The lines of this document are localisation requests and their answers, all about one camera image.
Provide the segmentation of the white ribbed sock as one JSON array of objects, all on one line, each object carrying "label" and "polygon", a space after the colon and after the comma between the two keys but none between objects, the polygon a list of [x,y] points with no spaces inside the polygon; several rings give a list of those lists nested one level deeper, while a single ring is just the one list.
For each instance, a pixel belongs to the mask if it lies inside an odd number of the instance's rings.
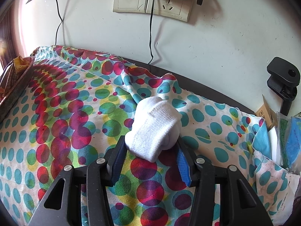
[{"label": "white ribbed sock", "polygon": [[166,100],[152,96],[137,104],[132,130],[125,135],[128,150],[155,162],[163,150],[172,148],[182,127],[182,115]]}]

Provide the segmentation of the light blue cloth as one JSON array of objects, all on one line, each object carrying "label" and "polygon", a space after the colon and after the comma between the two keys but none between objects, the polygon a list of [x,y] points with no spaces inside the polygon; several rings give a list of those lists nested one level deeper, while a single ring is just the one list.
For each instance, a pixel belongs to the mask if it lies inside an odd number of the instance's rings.
[{"label": "light blue cloth", "polygon": [[254,139],[252,142],[253,148],[265,157],[272,159],[266,123],[263,122],[261,126],[259,126],[259,124],[253,125],[252,131],[254,133]]}]

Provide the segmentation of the blue item in plastic bag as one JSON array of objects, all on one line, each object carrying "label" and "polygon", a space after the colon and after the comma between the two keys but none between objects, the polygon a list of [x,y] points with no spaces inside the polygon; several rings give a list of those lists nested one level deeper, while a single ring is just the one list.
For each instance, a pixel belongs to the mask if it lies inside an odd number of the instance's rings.
[{"label": "blue item in plastic bag", "polygon": [[300,117],[291,118],[290,132],[286,143],[289,170],[300,174]]}]

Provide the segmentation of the brown cardboard box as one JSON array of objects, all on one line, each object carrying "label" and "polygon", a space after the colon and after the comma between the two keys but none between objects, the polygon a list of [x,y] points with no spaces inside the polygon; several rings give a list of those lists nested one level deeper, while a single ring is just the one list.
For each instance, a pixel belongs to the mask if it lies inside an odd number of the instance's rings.
[{"label": "brown cardboard box", "polygon": [[264,119],[267,130],[270,131],[273,127],[277,126],[277,114],[270,108],[264,96],[262,96],[263,104],[255,112],[255,115]]}]

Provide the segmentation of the colourful polka dot cloth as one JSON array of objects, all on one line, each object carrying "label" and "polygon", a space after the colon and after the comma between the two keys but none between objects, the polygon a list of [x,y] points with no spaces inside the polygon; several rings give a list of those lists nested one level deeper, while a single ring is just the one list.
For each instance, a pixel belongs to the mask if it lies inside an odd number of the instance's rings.
[{"label": "colourful polka dot cloth", "polygon": [[1,202],[28,225],[66,165],[89,165],[132,128],[139,101],[158,96],[182,115],[185,144],[216,166],[236,165],[274,225],[293,211],[300,177],[252,146],[263,119],[182,89],[171,74],[107,53],[39,47],[34,74],[1,122]]}]

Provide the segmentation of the brown tray with snacks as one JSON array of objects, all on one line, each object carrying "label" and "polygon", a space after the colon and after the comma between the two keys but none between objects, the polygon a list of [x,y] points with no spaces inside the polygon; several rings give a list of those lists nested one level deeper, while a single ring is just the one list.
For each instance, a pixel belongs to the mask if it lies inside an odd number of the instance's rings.
[{"label": "brown tray with snacks", "polygon": [[33,76],[34,57],[18,56],[1,75],[1,122],[8,115]]}]

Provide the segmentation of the black clamp mount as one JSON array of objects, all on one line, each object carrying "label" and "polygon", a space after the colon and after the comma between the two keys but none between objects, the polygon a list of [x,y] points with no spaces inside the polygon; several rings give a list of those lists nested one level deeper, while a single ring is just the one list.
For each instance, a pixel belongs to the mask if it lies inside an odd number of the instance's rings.
[{"label": "black clamp mount", "polygon": [[300,72],[295,65],[280,57],[272,59],[267,66],[267,72],[270,74],[267,86],[282,99],[280,113],[288,116],[297,96]]}]

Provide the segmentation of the white wall socket plate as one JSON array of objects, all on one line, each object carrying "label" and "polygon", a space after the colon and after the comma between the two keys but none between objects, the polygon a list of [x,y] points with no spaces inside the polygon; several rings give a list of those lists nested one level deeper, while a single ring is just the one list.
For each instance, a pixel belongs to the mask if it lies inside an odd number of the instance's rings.
[{"label": "white wall socket plate", "polygon": [[[154,14],[188,22],[195,0],[155,0]],[[148,0],[146,13],[151,13],[153,0]]]}]

